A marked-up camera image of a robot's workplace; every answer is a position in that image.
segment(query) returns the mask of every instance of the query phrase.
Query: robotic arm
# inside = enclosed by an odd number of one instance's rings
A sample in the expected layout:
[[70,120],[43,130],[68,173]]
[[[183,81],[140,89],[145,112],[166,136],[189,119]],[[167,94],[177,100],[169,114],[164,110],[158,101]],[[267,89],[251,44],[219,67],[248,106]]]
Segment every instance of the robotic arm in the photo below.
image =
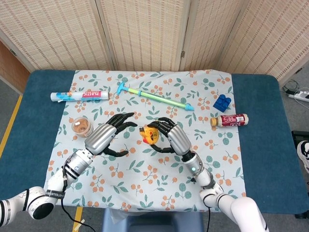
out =
[[171,147],[160,148],[156,145],[151,147],[161,153],[176,153],[182,156],[191,172],[194,180],[203,188],[200,197],[208,208],[218,207],[233,222],[241,232],[269,232],[267,224],[257,207],[255,201],[249,197],[234,199],[224,193],[222,187],[216,183],[212,174],[203,166],[203,162],[197,153],[190,151],[191,142],[180,126],[166,117],[159,118],[148,125],[157,128],[165,135]]
[[115,135],[126,127],[136,127],[133,122],[124,121],[134,113],[114,115],[105,124],[101,124],[85,140],[85,149],[77,150],[67,158],[62,168],[48,181],[48,189],[32,187],[8,200],[0,201],[0,227],[11,223],[17,212],[28,211],[33,219],[42,219],[48,216],[58,199],[63,199],[67,186],[78,178],[92,163],[92,157],[102,154],[121,157],[128,151],[115,152],[109,149]]

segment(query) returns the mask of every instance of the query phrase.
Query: blue table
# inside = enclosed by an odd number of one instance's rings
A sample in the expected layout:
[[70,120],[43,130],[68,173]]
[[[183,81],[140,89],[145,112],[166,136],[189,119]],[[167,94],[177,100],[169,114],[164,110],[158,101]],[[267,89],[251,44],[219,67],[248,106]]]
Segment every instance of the blue table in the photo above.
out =
[[[74,71],[57,70],[30,75],[0,159],[0,199],[44,186],[65,106],[65,102],[53,104],[50,93],[66,92],[73,76]],[[239,127],[247,196],[264,213],[307,211],[309,198],[277,80],[269,75],[233,74],[232,81],[236,112],[250,117],[246,127]]]

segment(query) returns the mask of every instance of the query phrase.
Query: woven screen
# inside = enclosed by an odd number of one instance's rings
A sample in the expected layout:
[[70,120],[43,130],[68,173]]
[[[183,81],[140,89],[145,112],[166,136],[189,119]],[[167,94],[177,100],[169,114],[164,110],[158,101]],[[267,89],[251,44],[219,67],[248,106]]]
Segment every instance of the woven screen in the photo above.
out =
[[198,0],[186,33],[186,56],[182,70],[215,69],[223,46],[232,30],[243,0]]
[[282,80],[309,52],[308,0],[251,0],[218,66]]
[[111,69],[89,0],[2,0],[0,15],[36,69]]
[[178,71],[184,1],[100,0],[119,70]]

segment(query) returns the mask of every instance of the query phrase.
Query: blue toy brick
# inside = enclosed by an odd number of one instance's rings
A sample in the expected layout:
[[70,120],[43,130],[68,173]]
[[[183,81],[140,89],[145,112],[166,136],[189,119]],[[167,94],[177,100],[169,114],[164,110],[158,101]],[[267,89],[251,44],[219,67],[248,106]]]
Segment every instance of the blue toy brick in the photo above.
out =
[[214,103],[213,107],[223,113],[228,108],[228,105],[231,103],[231,101],[232,100],[230,98],[227,98],[224,94],[221,94]]

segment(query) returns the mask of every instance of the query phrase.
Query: floor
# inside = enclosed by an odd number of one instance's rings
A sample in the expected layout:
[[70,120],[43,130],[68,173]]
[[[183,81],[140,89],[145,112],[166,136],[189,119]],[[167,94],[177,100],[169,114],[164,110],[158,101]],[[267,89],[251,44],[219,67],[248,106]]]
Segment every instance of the floor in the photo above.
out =
[[[309,87],[309,65],[304,67],[299,73],[293,76],[300,87]],[[285,93],[282,94],[284,107],[286,110],[287,118],[290,124],[291,130],[309,131],[309,109],[301,106],[294,99],[286,97]],[[6,86],[0,81],[0,140],[3,137],[6,126],[10,120],[11,113],[17,102],[18,94]],[[303,169],[302,163],[300,163],[304,179],[309,181],[309,174]],[[67,207],[69,213],[75,217],[75,208]],[[89,223],[94,229],[101,231],[101,222],[104,214],[103,209],[97,208],[84,208],[82,219],[85,223]],[[296,219],[294,215],[278,215],[278,214],[263,214],[268,227],[271,232],[304,232],[308,231],[309,219]],[[207,228],[208,214],[204,215],[205,229]],[[73,222],[64,214],[61,207],[56,206],[51,215],[42,220],[34,221],[30,216],[21,212],[18,214],[15,221],[0,229],[1,232],[54,232],[58,231],[71,231],[73,228]],[[89,228],[81,227],[80,232],[91,231]],[[237,226],[222,213],[211,214],[210,232],[233,232],[239,231]]]

